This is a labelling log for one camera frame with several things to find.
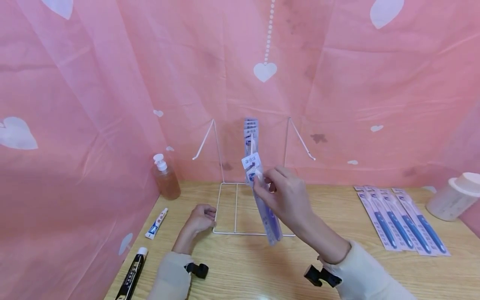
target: right hand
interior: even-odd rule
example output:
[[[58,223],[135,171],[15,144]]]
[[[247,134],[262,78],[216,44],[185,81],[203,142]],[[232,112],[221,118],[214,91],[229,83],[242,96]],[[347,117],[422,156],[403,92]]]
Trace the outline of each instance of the right hand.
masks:
[[[257,176],[253,190],[293,233],[298,234],[315,216],[305,182],[282,166],[264,172],[264,177],[265,182],[270,183],[269,191],[262,187]]]

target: toothbrush package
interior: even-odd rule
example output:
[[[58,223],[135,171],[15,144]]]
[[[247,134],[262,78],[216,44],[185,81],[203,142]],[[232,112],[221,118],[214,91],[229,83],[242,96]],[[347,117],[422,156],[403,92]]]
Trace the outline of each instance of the toothbrush package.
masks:
[[[450,255],[404,190],[392,189],[394,196],[390,190],[374,186],[354,188],[386,250],[417,251],[428,256]]]
[[[433,227],[427,221],[425,216],[421,213],[415,202],[402,189],[392,188],[396,198],[399,200],[405,211],[412,219],[415,226],[418,228],[421,235],[424,237],[426,244],[431,249],[431,252],[435,255],[451,256],[445,244],[439,238]]]
[[[245,157],[242,159],[242,165],[245,169],[246,181],[250,185],[253,192],[253,197],[255,203],[257,204],[258,212],[260,213],[260,218],[262,219],[262,224],[265,229],[265,234],[268,238],[268,243],[273,246],[283,237],[282,229],[280,227],[280,222],[278,218],[273,213],[273,211],[263,202],[262,199],[253,191],[253,179],[255,176],[258,177],[259,182],[262,184],[262,187],[268,190],[268,185],[265,183],[263,177],[263,167],[258,155],[258,121],[255,119],[246,119],[244,128],[247,126],[252,126],[252,128],[244,129],[245,137]]]

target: brown liquid bottle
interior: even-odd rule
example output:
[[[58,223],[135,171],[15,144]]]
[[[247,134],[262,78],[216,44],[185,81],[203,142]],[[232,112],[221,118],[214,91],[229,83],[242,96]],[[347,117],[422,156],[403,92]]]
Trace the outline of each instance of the brown liquid bottle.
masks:
[[[163,154],[155,154],[153,160],[155,161],[153,175],[160,194],[167,200],[175,200],[180,197],[181,191],[177,175],[172,167],[167,167],[167,163],[163,160]]]

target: beige sleeve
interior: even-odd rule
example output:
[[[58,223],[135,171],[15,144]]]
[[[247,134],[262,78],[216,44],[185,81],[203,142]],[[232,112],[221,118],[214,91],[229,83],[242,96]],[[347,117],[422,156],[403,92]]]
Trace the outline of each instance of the beige sleeve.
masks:
[[[191,276],[184,266],[193,263],[190,255],[169,252],[158,266],[156,279],[147,300],[185,300]]]
[[[416,299],[358,243],[349,242],[352,249],[341,263],[333,265],[322,262],[328,272],[342,279],[336,286],[342,300]]]

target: wooden table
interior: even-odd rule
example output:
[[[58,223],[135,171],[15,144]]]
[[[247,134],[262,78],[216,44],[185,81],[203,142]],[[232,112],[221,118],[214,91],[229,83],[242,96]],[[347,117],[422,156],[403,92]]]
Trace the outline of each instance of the wooden table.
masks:
[[[108,291],[113,300],[139,247],[149,250],[133,299],[146,299],[160,260],[171,250],[178,232],[197,203],[216,206],[218,183],[184,182],[174,201],[159,198],[132,250]],[[309,186],[315,212],[336,232],[358,241],[418,299],[480,299],[480,240],[461,221],[444,222],[424,207],[432,193],[407,189],[451,252],[451,257],[425,257],[416,252],[388,252],[351,186]],[[144,237],[160,212],[169,212],[154,240]],[[233,230],[235,185],[224,185],[217,229]],[[239,186],[237,231],[262,232],[260,217],[248,186]],[[192,277],[189,300],[306,300],[339,299],[327,284],[314,287],[303,278],[310,264],[321,269],[317,254],[298,238],[284,238],[274,247],[266,237],[209,233],[199,240],[193,258],[210,270],[206,280]]]

